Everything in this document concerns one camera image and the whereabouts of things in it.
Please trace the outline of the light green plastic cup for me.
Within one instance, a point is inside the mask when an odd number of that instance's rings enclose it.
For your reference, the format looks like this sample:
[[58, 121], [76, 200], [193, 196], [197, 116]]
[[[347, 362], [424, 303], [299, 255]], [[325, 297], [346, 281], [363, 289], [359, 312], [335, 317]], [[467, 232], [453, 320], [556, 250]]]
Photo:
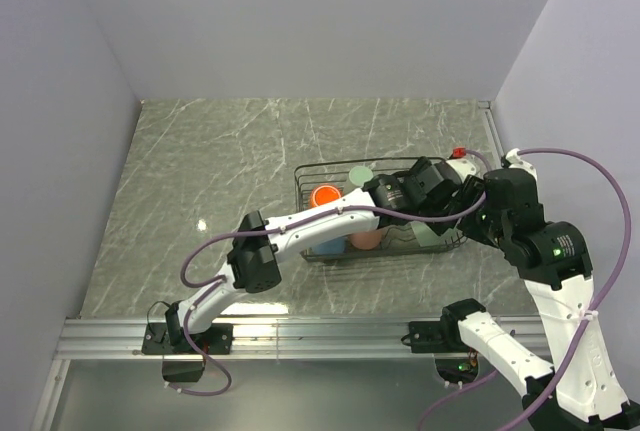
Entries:
[[463, 241], [463, 236], [455, 228], [437, 235], [426, 223], [414, 221], [410, 223], [410, 227], [416, 243], [421, 248], [452, 249]]

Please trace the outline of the pale green plastic cup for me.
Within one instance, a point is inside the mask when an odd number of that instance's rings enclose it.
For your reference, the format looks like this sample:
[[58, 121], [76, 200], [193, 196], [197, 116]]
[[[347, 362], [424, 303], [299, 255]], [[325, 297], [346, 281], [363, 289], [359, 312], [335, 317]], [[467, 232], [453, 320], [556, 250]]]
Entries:
[[369, 167], [363, 165], [354, 166], [349, 171], [348, 184], [354, 188], [361, 188], [373, 176], [373, 171]]

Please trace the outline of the salmon plastic cup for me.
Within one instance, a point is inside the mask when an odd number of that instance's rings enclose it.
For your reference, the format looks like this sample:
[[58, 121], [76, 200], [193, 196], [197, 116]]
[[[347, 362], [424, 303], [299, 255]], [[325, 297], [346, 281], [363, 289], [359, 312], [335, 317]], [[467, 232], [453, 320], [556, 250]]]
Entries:
[[381, 230], [353, 233], [348, 237], [351, 245], [357, 250], [369, 251], [378, 247], [383, 239]]

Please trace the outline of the orange mug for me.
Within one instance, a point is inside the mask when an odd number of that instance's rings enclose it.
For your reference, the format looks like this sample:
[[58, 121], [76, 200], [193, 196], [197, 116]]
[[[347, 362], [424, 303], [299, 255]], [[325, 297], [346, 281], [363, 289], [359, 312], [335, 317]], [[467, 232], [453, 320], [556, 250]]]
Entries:
[[332, 184], [316, 186], [310, 194], [309, 202], [312, 208], [319, 207], [342, 197], [341, 190]]

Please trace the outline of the blue plastic cup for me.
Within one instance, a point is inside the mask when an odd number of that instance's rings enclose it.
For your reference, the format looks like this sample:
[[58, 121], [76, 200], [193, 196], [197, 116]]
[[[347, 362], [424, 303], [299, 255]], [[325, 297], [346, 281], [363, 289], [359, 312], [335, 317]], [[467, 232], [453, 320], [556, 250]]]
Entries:
[[332, 239], [311, 248], [316, 255], [338, 255], [342, 254], [346, 249], [346, 239], [344, 237]]

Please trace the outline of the black wire dish rack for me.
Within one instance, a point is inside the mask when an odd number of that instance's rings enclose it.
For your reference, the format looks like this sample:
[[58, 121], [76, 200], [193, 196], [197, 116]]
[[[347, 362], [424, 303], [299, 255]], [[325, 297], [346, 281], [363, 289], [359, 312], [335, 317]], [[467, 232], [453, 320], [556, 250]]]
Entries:
[[[367, 166], [373, 171], [373, 174], [392, 174], [411, 167], [416, 160], [417, 158], [415, 156], [400, 156], [328, 161], [300, 165], [294, 170], [296, 210], [300, 212], [311, 207], [309, 198], [311, 191], [316, 186], [332, 184], [340, 190], [344, 190], [348, 185], [349, 171], [354, 166]], [[415, 241], [410, 224], [389, 226], [381, 231], [383, 233], [383, 239], [380, 245], [373, 250], [357, 250], [349, 241], [346, 241], [346, 249], [342, 254], [321, 256], [314, 254], [310, 248], [302, 251], [301, 256], [308, 262], [330, 262], [415, 254], [437, 254], [451, 252], [464, 245], [467, 241], [467, 239], [463, 237], [461, 244], [452, 249], [421, 248]]]

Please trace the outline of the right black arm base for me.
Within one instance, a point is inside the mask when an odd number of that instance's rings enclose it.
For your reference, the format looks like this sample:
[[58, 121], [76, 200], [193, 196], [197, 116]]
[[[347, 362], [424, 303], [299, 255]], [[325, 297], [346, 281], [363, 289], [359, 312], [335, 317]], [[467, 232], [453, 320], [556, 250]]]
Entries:
[[470, 384], [478, 377], [477, 352], [450, 338], [439, 321], [409, 322], [401, 343], [412, 354], [432, 355], [436, 375], [445, 384]]

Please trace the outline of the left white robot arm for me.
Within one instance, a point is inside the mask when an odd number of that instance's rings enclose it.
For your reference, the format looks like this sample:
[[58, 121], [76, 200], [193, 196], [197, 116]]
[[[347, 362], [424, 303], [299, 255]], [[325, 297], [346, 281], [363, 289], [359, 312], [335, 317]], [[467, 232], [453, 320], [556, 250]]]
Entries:
[[232, 248], [212, 278], [189, 280], [187, 268], [194, 258], [185, 259], [180, 280], [195, 293], [166, 311], [166, 341], [177, 352], [193, 351], [222, 311], [246, 294], [278, 286], [280, 264], [314, 246], [409, 222], [455, 226], [480, 207], [480, 198], [460, 201], [464, 185], [478, 175], [478, 168], [465, 158], [421, 157], [409, 169], [376, 175], [327, 204], [269, 218], [258, 211], [245, 215], [239, 229], [227, 234]]

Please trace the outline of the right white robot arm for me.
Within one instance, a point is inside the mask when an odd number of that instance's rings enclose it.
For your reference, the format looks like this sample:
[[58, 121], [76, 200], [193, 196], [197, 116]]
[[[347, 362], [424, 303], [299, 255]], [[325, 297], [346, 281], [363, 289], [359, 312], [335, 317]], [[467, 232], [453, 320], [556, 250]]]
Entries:
[[639, 405], [611, 365], [592, 307], [592, 264], [581, 232], [548, 222], [534, 175], [500, 169], [478, 180], [485, 194], [470, 219], [471, 238], [500, 249], [533, 298], [550, 350], [537, 357], [503, 330], [474, 299], [444, 308], [440, 337], [452, 350], [478, 352], [518, 392], [535, 430], [631, 430]]

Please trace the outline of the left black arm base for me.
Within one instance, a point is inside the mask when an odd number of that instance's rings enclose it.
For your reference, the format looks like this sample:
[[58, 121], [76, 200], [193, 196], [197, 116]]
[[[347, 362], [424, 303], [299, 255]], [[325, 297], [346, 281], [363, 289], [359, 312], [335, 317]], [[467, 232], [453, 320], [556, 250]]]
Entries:
[[[146, 314], [146, 326], [141, 344], [143, 356], [162, 357], [161, 375], [167, 388], [190, 396], [218, 396], [232, 385], [230, 372], [216, 356], [231, 352], [234, 327], [212, 324], [204, 332], [186, 334], [178, 319], [178, 303], [154, 302]], [[215, 367], [225, 379], [218, 390], [198, 391], [187, 385], [198, 383], [208, 365]]]

